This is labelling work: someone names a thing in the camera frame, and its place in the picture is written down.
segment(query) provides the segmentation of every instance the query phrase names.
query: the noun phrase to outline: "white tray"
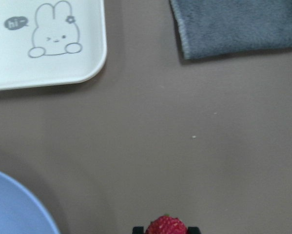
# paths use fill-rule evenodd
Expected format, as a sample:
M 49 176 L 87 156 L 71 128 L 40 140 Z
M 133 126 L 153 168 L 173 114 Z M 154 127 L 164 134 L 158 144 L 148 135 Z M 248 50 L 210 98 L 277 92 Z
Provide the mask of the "white tray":
M 105 31 L 103 0 L 0 0 L 0 90 L 90 79 Z

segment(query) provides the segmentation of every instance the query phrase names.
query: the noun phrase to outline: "black object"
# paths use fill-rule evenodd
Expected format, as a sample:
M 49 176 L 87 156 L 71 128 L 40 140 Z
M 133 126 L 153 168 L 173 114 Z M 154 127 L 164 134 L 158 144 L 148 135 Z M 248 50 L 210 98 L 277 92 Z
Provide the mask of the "black object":
M 144 227 L 133 227 L 132 234 L 144 234 Z M 201 234 L 198 227 L 188 227 L 188 234 Z

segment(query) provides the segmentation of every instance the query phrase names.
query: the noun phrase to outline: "bunny paw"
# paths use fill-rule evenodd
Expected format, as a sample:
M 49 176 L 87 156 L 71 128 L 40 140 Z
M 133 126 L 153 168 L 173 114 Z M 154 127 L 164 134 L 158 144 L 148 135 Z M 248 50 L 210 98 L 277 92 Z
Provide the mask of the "bunny paw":
M 79 53 L 82 50 L 82 45 L 80 43 L 70 43 L 65 47 L 65 51 L 69 54 Z
M 45 55 L 45 53 L 46 50 L 44 47 L 33 47 L 31 50 L 29 50 L 28 54 L 31 58 L 38 58 Z

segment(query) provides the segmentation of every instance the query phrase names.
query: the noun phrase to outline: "speech bubble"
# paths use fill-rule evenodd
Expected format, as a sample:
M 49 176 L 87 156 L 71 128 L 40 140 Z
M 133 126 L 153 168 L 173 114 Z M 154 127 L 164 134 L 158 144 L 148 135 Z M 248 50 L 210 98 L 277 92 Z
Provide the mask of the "speech bubble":
M 4 25 L 5 25 L 5 28 L 9 30 L 17 30 L 17 29 L 23 28 L 24 26 L 27 26 L 28 22 L 29 20 L 24 16 L 20 16 L 20 17 L 14 16 L 7 19 Z

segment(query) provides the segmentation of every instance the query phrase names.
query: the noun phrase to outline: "bunny ear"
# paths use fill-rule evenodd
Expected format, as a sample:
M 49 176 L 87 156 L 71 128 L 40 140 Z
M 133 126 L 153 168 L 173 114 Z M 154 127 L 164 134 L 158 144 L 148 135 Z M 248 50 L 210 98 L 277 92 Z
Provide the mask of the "bunny ear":
M 35 22 L 37 26 L 45 24 L 54 18 L 54 8 L 51 4 L 41 5 L 35 13 Z
M 72 16 L 72 7 L 67 1 L 59 1 L 55 5 L 55 19 L 65 21 L 68 16 Z

